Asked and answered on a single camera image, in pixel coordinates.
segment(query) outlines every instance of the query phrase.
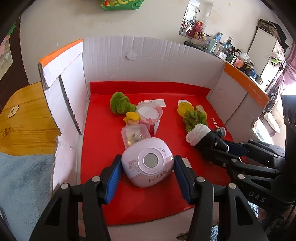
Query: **pink stuffed bunny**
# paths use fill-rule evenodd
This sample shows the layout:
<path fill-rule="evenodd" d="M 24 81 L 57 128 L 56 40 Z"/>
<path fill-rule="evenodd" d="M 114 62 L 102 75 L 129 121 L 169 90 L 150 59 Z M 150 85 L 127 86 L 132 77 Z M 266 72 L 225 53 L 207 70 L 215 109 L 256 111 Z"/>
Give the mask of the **pink stuffed bunny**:
<path fill-rule="evenodd" d="M 202 25 L 203 25 L 203 23 L 201 21 L 196 21 L 195 25 L 192 26 L 192 29 L 187 31 L 186 34 L 189 37 L 197 39 L 199 37 L 199 35 L 202 34 L 202 32 L 203 32 Z"/>

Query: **pink my melody case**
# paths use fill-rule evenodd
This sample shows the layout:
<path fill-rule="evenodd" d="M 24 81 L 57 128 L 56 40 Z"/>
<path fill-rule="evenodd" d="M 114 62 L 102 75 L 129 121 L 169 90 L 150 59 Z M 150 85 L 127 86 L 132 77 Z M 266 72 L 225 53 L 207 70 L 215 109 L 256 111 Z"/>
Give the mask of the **pink my melody case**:
<path fill-rule="evenodd" d="M 145 188 L 155 185 L 170 174 L 174 157 L 163 140 L 151 137 L 127 148 L 121 162 L 131 182 Z"/>

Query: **light blue towel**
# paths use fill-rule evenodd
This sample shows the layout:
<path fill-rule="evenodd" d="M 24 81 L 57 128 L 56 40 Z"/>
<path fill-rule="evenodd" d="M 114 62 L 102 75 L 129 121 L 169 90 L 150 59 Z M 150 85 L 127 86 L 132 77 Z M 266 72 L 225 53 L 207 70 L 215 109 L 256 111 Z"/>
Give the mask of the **light blue towel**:
<path fill-rule="evenodd" d="M 0 152 L 0 207 L 18 241 L 28 241 L 50 200 L 53 155 Z"/>

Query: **yellow lid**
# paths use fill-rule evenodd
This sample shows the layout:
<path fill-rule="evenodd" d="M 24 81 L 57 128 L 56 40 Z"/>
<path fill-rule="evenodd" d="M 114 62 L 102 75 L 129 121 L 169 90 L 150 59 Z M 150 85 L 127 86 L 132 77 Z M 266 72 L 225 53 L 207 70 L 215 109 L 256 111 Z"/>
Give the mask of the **yellow lid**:
<path fill-rule="evenodd" d="M 182 117 L 184 117 L 185 115 L 185 112 L 186 111 L 194 111 L 194 107 L 187 103 L 187 102 L 181 102 L 179 105 L 178 105 L 178 114 Z"/>

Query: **cardboard wall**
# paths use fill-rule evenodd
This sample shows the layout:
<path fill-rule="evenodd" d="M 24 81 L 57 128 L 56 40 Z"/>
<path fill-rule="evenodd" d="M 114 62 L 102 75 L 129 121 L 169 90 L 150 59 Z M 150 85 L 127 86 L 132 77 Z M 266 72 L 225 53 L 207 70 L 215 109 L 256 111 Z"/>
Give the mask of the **cardboard wall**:
<path fill-rule="evenodd" d="M 224 62 L 183 44 L 133 36 L 83 40 L 86 83 L 106 80 L 171 81 L 214 89 Z"/>
<path fill-rule="evenodd" d="M 246 94 L 247 91 L 234 78 L 223 71 L 208 100 L 225 124 Z"/>
<path fill-rule="evenodd" d="M 248 93 L 236 111 L 225 123 L 227 130 L 230 132 L 235 142 L 257 139 L 252 128 L 262 112 L 263 109 Z"/>
<path fill-rule="evenodd" d="M 61 133 L 54 155 L 53 190 L 64 182 L 80 182 L 77 156 L 88 102 L 82 46 L 82 40 L 77 40 L 38 63 L 45 98 Z"/>

